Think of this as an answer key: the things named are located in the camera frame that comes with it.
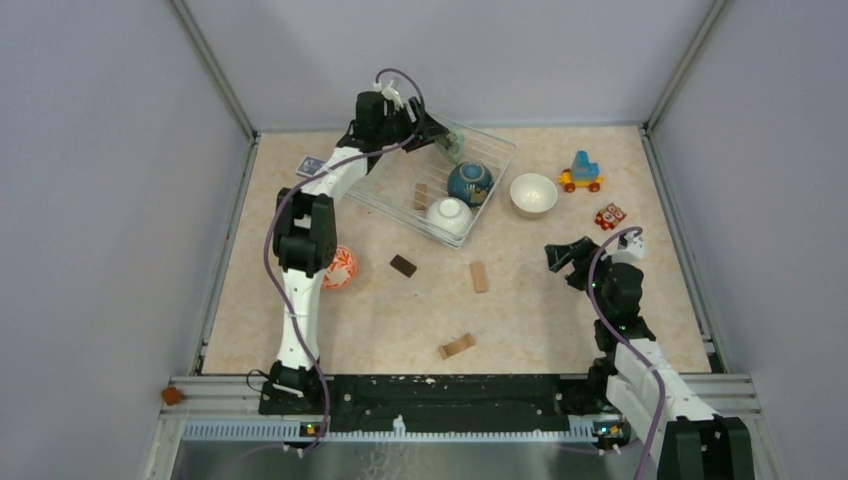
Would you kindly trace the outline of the light green ceramic bowl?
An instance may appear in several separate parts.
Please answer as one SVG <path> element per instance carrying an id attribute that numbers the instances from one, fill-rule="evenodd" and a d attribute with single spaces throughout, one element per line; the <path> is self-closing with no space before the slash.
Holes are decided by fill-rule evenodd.
<path id="1" fill-rule="evenodd" d="M 437 136 L 434 145 L 452 165 L 458 165 L 463 161 L 465 136 L 461 130 L 450 129 L 446 134 Z"/>

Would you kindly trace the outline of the beige ceramic bowl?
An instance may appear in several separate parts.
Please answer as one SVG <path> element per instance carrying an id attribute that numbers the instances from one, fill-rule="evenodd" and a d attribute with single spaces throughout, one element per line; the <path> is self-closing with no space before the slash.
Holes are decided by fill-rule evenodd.
<path id="1" fill-rule="evenodd" d="M 512 181 L 509 197 L 513 211 L 519 217 L 540 219 L 554 208 L 559 194 L 549 178 L 537 173 L 526 173 Z"/>

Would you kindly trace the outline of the orange patterned white bowl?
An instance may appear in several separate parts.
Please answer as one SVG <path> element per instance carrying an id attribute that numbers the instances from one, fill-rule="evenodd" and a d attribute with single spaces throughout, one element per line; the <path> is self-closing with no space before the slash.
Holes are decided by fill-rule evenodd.
<path id="1" fill-rule="evenodd" d="M 348 247 L 339 245 L 322 281 L 325 290 L 341 290 L 352 283 L 359 270 L 356 254 Z"/>

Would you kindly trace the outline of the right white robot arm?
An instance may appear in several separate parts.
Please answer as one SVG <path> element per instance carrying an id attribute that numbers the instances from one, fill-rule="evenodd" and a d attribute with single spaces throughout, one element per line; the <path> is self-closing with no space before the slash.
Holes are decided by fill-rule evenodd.
<path id="1" fill-rule="evenodd" d="M 618 410 L 642 442 L 637 478 L 652 461 L 659 479 L 752 479 L 747 426 L 696 395 L 641 314 L 641 233 L 631 227 L 601 245 L 583 237 L 544 248 L 550 271 L 572 266 L 566 283 L 587 295 L 597 315 L 595 341 L 603 355 L 590 367 L 587 400 L 600 412 Z"/>

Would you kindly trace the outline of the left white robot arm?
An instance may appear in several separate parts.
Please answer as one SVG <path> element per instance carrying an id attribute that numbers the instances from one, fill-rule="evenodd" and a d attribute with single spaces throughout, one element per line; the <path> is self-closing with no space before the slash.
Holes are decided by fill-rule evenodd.
<path id="1" fill-rule="evenodd" d="M 321 284 L 338 246 L 335 207 L 381 157 L 443 140 L 449 129 L 426 110 L 376 91 L 357 96 L 355 117 L 319 170 L 278 194 L 263 261 L 281 294 L 283 333 L 268 384 L 297 413 L 319 404 L 323 387 L 317 347 Z"/>

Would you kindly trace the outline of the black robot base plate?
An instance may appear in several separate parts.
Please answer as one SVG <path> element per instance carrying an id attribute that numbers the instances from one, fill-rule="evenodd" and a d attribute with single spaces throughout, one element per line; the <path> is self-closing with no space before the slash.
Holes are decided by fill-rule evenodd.
<path id="1" fill-rule="evenodd" d="M 577 418 L 612 412 L 583 375 L 337 375 L 311 380 L 303 396 L 265 382 L 262 415 L 329 418 L 333 433 L 566 431 Z"/>

